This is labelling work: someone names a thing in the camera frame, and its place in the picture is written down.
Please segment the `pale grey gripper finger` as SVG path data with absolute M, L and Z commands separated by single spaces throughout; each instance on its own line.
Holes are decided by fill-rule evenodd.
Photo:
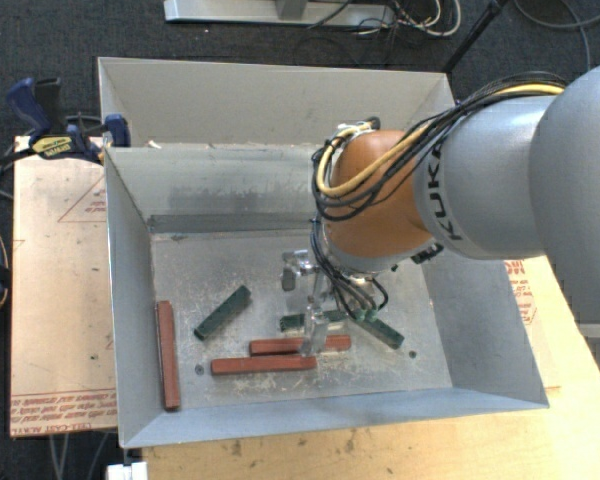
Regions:
M 314 331 L 315 331 L 314 314 L 311 310 L 308 310 L 304 315 L 303 341 L 299 348 L 299 352 L 303 357 L 309 357 L 314 354 L 314 352 L 313 352 Z
M 313 315 L 313 353 L 317 354 L 323 351 L 327 338 L 327 318 L 323 312 L 317 312 Z

